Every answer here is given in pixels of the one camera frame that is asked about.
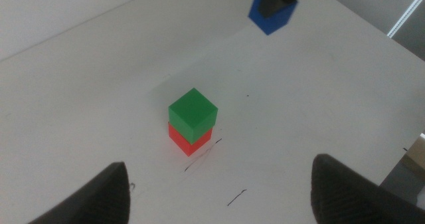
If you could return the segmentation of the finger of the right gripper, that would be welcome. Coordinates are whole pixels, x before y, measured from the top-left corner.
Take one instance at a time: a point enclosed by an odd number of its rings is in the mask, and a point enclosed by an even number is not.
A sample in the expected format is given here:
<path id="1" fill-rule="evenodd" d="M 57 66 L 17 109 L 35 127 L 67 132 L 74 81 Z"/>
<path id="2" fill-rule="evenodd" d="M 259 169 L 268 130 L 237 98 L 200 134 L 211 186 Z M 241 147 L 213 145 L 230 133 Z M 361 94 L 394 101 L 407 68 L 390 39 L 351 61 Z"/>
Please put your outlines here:
<path id="1" fill-rule="evenodd" d="M 295 1 L 296 0 L 260 0 L 258 11 L 261 16 L 268 18 Z"/>

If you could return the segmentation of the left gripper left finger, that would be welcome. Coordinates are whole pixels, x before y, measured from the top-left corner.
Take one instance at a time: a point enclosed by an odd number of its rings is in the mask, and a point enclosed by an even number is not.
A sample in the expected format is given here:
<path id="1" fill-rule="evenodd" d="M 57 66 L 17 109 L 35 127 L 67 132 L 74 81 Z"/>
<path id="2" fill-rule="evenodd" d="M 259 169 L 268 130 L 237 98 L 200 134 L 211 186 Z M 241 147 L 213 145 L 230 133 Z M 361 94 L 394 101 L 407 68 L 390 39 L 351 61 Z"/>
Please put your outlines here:
<path id="1" fill-rule="evenodd" d="M 33 223 L 120 223 L 130 214 L 126 165 L 114 162 Z"/>

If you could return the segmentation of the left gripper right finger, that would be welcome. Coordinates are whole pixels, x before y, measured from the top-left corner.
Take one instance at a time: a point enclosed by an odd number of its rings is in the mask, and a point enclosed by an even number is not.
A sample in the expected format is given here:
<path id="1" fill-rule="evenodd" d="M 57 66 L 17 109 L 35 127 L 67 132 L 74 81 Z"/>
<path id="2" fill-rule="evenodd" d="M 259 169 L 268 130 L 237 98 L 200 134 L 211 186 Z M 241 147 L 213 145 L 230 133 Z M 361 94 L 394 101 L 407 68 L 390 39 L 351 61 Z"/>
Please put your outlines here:
<path id="1" fill-rule="evenodd" d="M 311 171 L 311 208 L 318 223 L 423 223 L 424 210 L 359 175 L 329 154 Z"/>

